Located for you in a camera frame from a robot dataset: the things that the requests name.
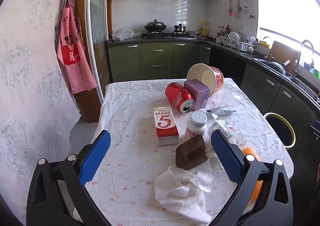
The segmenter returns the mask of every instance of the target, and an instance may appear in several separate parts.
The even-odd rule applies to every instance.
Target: wooden cutting board
[[[285,69],[291,74],[294,73],[295,61],[299,56],[298,51],[281,44],[278,41],[274,41],[270,53],[275,58],[272,61],[278,62],[279,64],[283,64],[285,61],[290,60],[290,64],[287,65]]]

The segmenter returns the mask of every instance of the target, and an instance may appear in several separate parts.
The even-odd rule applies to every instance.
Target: white bottle cap
[[[206,125],[207,123],[207,116],[201,112],[194,112],[190,115],[190,123],[197,127],[201,128]]]

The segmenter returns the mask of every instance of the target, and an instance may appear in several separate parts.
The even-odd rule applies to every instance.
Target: number 5
[[[172,123],[172,121],[171,121],[170,119],[164,118],[164,117],[170,117],[170,115],[163,115],[163,116],[161,116],[161,118],[160,118],[159,121],[161,121],[161,120],[166,121],[166,122],[167,122],[167,125],[166,125],[166,126],[161,126],[162,123],[161,123],[161,122],[158,122],[158,126],[159,126],[160,128],[167,128],[167,127],[169,127],[169,126],[171,125],[171,123]]]

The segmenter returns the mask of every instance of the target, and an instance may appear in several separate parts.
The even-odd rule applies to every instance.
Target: window
[[[308,39],[316,51],[315,68],[320,71],[320,8],[316,0],[258,0],[258,37],[279,41],[297,51]],[[310,45],[302,49],[300,64],[311,64]]]

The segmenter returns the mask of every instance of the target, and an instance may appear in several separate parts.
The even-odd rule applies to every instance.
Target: chrome faucet
[[[293,77],[294,78],[297,78],[297,74],[298,74],[298,70],[300,69],[299,68],[299,62],[300,62],[300,57],[301,57],[301,51],[302,51],[302,48],[303,48],[303,45],[308,42],[310,45],[311,45],[311,51],[312,51],[312,61],[311,61],[311,68],[314,68],[314,61],[313,61],[313,56],[315,54],[315,50],[313,49],[313,45],[312,43],[309,41],[309,40],[303,40],[302,43],[301,43],[301,49],[300,49],[300,52],[299,52],[299,56],[298,56],[298,60],[297,60],[297,65],[296,65],[296,68],[294,69],[294,74],[293,74]]]

